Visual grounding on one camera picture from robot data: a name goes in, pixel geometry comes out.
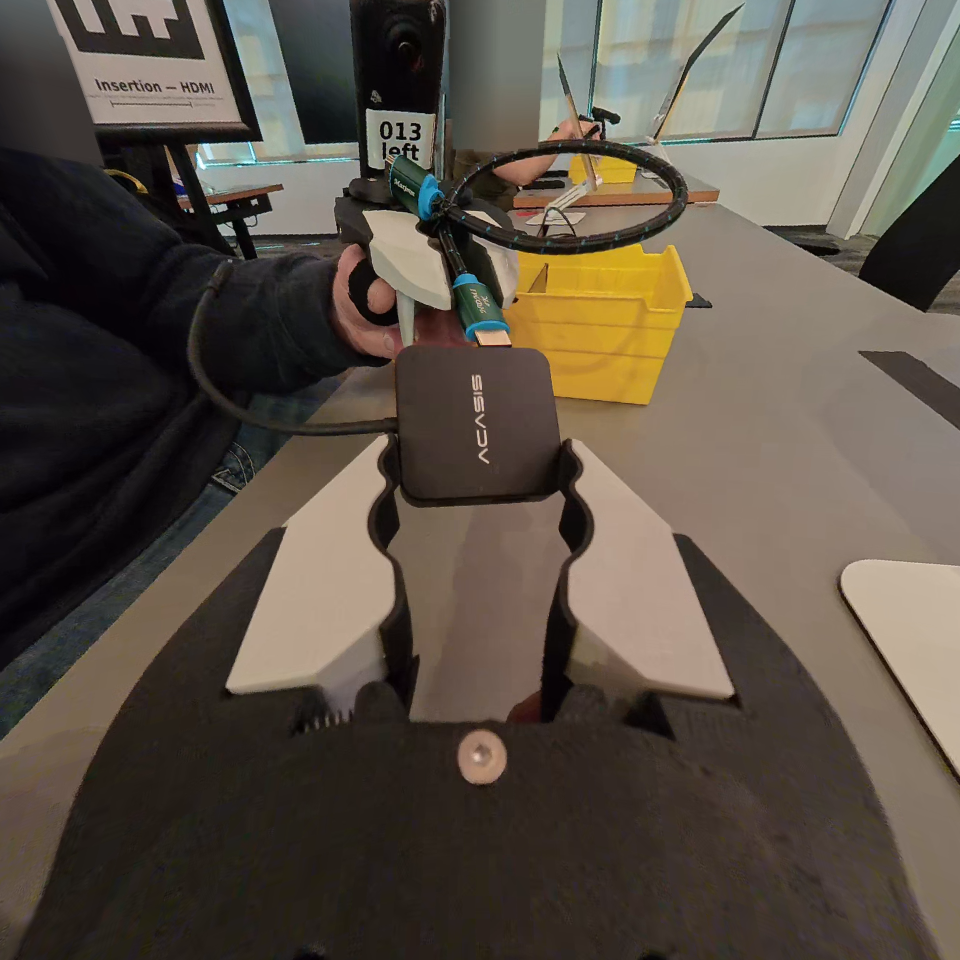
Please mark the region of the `person's jeans leg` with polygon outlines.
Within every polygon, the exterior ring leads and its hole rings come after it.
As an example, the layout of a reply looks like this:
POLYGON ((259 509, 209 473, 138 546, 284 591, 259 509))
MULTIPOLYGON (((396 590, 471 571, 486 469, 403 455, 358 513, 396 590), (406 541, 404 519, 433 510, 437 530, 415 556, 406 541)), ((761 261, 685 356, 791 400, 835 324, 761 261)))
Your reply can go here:
POLYGON ((284 442, 149 365, 2 370, 2 735, 284 442))

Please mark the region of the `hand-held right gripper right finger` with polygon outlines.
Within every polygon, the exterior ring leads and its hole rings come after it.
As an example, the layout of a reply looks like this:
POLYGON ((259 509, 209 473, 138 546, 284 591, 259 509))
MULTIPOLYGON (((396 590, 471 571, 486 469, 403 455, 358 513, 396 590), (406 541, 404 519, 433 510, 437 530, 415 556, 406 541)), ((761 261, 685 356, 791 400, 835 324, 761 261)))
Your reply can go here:
POLYGON ((546 620, 541 718, 593 686, 627 713, 647 694, 728 703, 735 686, 670 526, 582 441, 563 442, 560 569, 546 620))

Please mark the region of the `yellow plastic bin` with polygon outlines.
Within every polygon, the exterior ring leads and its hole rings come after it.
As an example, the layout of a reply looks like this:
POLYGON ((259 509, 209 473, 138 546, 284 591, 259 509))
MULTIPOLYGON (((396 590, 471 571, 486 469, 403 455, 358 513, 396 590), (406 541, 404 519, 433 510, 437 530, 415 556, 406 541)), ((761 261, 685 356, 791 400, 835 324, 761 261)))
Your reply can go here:
POLYGON ((673 245, 602 254, 519 254, 520 283, 505 311, 514 347, 545 355, 555 396, 651 401, 692 289, 673 245), (543 263, 547 291, 526 288, 543 263))

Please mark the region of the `small yellow bin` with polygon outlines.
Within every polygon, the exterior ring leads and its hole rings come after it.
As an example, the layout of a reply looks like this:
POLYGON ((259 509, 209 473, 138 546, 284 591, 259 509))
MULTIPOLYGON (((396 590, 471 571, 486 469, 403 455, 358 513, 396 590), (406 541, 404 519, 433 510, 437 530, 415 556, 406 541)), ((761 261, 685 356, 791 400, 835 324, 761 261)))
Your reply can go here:
MULTIPOLYGON (((582 154, 574 154, 570 160, 568 177, 572 184, 591 182, 584 160, 582 154)), ((635 164, 607 155, 591 155, 590 162, 596 186, 628 185, 633 183, 637 173, 635 164)))

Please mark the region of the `person's left hand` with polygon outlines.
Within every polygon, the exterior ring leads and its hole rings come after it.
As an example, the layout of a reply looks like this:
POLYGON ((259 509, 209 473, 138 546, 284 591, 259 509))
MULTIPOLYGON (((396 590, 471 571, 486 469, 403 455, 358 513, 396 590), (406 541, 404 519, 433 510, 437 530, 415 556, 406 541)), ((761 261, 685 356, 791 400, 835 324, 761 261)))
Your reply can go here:
MULTIPOLYGON (((359 282, 353 282, 352 277, 362 275, 368 265, 367 255, 360 246, 350 245, 342 252, 332 282, 331 326, 355 353, 390 362, 403 350, 399 326, 370 322, 358 305, 365 303, 365 309, 370 316, 390 317, 391 311, 397 306, 396 291, 373 273, 365 297, 355 302, 351 295, 351 283, 356 291, 360 289, 359 282)), ((414 326, 417 339, 412 343, 413 346, 469 346, 455 312, 421 306, 415 314, 414 326)))

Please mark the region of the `framed tag sign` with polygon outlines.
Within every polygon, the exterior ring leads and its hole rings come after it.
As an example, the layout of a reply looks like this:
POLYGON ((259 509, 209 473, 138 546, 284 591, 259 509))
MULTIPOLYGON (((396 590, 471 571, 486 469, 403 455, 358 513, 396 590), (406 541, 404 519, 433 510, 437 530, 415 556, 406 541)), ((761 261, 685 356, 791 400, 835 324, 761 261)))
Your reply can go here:
POLYGON ((189 144, 257 141, 260 129, 223 1, 53 1, 103 145, 167 148, 205 237, 219 235, 189 144))

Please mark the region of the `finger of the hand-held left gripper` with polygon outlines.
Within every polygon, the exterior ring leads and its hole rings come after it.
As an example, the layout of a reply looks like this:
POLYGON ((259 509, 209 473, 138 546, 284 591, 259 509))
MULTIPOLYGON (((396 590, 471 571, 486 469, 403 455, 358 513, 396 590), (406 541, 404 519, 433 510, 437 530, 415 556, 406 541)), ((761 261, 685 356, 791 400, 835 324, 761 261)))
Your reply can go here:
POLYGON ((418 217, 402 210, 367 210, 368 257, 377 275, 398 294, 438 311, 453 307, 445 262, 418 230, 418 217))
POLYGON ((461 257, 468 273, 489 289, 501 309, 508 309, 520 283, 519 254, 462 230, 461 257))

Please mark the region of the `black square hub with cable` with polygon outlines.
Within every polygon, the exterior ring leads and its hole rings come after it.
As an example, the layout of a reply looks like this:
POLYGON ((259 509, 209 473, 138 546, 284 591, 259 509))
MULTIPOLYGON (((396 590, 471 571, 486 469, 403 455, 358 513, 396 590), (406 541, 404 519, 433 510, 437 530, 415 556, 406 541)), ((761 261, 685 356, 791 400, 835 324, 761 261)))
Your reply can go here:
POLYGON ((225 396, 202 364, 209 308, 229 263, 214 274, 193 314, 187 360, 202 391, 243 424, 298 437, 384 435, 396 477, 419 506, 478 506, 549 498, 570 481, 551 369, 524 347, 409 347, 393 365, 396 416, 345 424, 289 424, 249 414, 225 396))

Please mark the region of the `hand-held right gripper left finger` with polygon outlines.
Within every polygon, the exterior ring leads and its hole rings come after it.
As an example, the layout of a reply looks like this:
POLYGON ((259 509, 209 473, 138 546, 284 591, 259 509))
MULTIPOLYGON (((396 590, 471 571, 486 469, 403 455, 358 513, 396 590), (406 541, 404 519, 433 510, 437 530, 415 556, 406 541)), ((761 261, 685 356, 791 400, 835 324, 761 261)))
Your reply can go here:
POLYGON ((281 528, 281 540, 234 665, 233 695, 315 690, 347 714, 367 683, 386 682, 406 711, 417 657, 399 530, 398 441, 374 439, 281 528))

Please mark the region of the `white folding stand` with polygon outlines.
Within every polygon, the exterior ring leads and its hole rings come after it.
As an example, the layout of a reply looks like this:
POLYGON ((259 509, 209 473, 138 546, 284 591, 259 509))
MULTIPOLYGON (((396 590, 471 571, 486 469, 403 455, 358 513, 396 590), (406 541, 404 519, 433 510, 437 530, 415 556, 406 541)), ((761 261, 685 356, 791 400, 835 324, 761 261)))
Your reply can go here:
POLYGON ((860 560, 839 592, 954 778, 959 777, 959 567, 860 560))

